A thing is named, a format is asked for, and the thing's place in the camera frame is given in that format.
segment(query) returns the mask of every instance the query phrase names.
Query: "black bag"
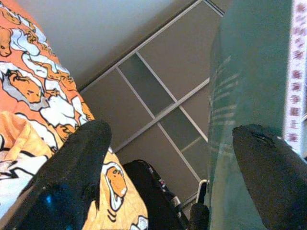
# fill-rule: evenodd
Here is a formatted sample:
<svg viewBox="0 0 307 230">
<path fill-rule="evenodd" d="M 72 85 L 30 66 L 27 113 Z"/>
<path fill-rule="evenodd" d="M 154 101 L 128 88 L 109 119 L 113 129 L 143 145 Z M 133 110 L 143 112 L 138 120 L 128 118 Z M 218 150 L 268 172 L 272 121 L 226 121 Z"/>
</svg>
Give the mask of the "black bag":
<svg viewBox="0 0 307 230">
<path fill-rule="evenodd" d="M 143 199 L 149 230 L 186 230 L 189 221 L 181 211 L 178 197 L 171 193 L 155 169 L 145 161 L 135 160 L 123 165 Z"/>
</svg>

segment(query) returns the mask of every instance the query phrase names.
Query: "ceiling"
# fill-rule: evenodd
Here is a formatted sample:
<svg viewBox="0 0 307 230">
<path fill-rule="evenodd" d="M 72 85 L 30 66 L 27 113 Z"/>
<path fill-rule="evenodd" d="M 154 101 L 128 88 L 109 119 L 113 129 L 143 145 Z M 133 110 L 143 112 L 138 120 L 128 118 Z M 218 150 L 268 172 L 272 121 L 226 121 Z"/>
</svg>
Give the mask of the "ceiling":
<svg viewBox="0 0 307 230">
<path fill-rule="evenodd" d="M 192 0 L 17 0 L 81 88 Z"/>
</svg>

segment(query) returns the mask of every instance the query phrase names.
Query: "orange cartoon blanket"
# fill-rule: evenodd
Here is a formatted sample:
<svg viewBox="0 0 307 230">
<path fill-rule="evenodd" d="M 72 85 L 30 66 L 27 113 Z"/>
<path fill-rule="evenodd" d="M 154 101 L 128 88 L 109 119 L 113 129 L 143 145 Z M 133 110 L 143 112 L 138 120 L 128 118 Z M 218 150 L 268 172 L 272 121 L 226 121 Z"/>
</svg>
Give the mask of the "orange cartoon blanket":
<svg viewBox="0 0 307 230">
<path fill-rule="evenodd" d="M 0 218 L 38 169 L 93 120 L 40 27 L 18 4 L 0 2 Z M 84 230 L 145 230 L 147 210 L 112 149 L 101 171 L 100 209 Z"/>
</svg>

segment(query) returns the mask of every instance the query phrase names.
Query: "white ceiling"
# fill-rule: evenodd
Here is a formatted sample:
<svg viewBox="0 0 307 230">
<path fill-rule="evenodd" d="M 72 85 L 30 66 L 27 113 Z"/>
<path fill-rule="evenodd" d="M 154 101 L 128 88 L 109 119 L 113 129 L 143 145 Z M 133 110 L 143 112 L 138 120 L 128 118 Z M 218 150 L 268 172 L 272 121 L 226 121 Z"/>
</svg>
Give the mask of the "white ceiling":
<svg viewBox="0 0 307 230">
<path fill-rule="evenodd" d="M 17 0 L 80 88 L 192 0 Z"/>
</svg>

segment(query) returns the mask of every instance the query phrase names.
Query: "teal cover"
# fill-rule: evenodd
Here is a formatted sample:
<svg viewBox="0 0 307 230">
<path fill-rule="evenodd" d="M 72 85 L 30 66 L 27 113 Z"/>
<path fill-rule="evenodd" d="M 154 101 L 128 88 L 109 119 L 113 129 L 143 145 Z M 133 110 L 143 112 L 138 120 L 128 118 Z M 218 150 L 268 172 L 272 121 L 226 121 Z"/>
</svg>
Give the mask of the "teal cover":
<svg viewBox="0 0 307 230">
<path fill-rule="evenodd" d="M 210 230 L 266 229 L 232 147 L 232 130 L 261 124 L 283 132 L 291 0 L 235 0 L 211 56 Z"/>
</svg>

